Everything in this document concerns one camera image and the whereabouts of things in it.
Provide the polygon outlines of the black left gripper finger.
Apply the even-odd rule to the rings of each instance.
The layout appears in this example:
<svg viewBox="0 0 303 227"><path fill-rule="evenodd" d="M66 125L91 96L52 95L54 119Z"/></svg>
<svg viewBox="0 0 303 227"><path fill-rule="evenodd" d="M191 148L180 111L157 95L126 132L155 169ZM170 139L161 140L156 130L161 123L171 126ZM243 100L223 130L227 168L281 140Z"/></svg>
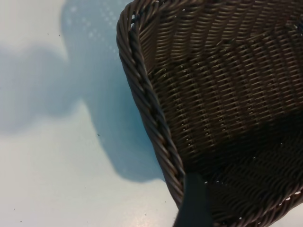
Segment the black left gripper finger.
<svg viewBox="0 0 303 227"><path fill-rule="evenodd" d="M184 197L174 222L175 227L212 227L208 190L198 173L185 177Z"/></svg>

